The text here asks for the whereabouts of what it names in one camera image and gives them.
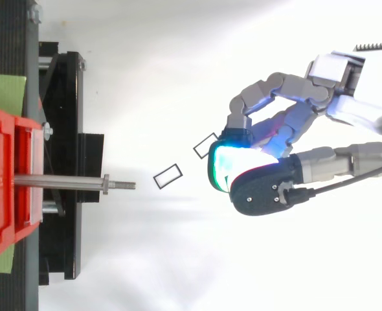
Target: green tape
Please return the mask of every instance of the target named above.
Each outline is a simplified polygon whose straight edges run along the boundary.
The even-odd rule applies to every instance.
[[[0,110],[21,116],[25,82],[25,76],[0,75]]]
[[[21,116],[25,92],[25,76],[0,75],[0,110]],[[0,255],[0,273],[11,273],[14,244]]]
[[[0,273],[11,273],[12,260],[14,258],[14,244],[10,245],[0,255]]]

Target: cable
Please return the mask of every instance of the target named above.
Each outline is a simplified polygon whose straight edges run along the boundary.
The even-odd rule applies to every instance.
[[[345,187],[345,186],[352,185],[353,183],[357,183],[358,181],[362,181],[364,179],[371,178],[371,177],[374,177],[374,176],[377,176],[377,175],[380,175],[380,174],[382,174],[382,167],[379,167],[379,168],[377,168],[375,170],[371,170],[370,172],[364,173],[362,175],[359,175],[359,176],[356,176],[356,177],[353,177],[353,178],[350,178],[350,179],[347,179],[347,180],[344,180],[344,181],[340,181],[338,183],[334,183],[333,185],[329,185],[329,186],[325,186],[325,187],[322,187],[322,188],[314,189],[313,193],[316,195],[316,194],[328,192],[328,191],[331,191],[331,190],[335,190],[335,189],[338,189],[338,188],[342,188],[342,187]]]
[[[290,206],[304,203],[308,201],[310,198],[314,198],[317,194],[321,194],[331,190],[349,186],[349,185],[352,185],[353,183],[357,183],[358,181],[362,181],[364,179],[371,178],[380,174],[382,174],[382,167],[379,167],[375,170],[371,170],[370,172],[364,173],[360,176],[356,176],[356,177],[353,177],[344,181],[340,181],[338,183],[334,183],[332,185],[325,186],[318,189],[307,189],[307,188],[289,189],[285,191],[286,201],[288,202]]]

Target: black metal bracket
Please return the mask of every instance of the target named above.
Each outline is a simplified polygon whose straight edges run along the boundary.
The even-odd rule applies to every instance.
[[[100,177],[104,135],[83,133],[83,71],[79,53],[58,54],[57,43],[40,42],[40,55],[51,57],[39,70],[39,93],[46,120],[54,130],[45,142],[45,171],[67,176]],[[50,272],[65,279],[80,273],[82,203],[99,202],[99,192],[45,190],[45,200],[60,200],[63,214],[44,214],[39,227],[39,284]]]

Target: metal screw head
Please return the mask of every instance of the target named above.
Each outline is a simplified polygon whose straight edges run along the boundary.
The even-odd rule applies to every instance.
[[[50,127],[50,124],[48,122],[43,124],[43,133],[44,133],[44,140],[48,141],[50,139],[50,136],[53,135],[53,129]]]
[[[80,62],[79,62],[79,69],[81,71],[86,71],[86,61],[85,60],[80,60]]]
[[[34,24],[41,24],[43,21],[43,8],[41,5],[32,5],[28,10],[28,18]]]

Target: transparent lid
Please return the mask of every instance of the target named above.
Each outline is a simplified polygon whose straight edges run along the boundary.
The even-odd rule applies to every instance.
[[[44,133],[31,130],[30,174],[43,175],[44,171]],[[30,188],[30,225],[43,220],[43,188]]]

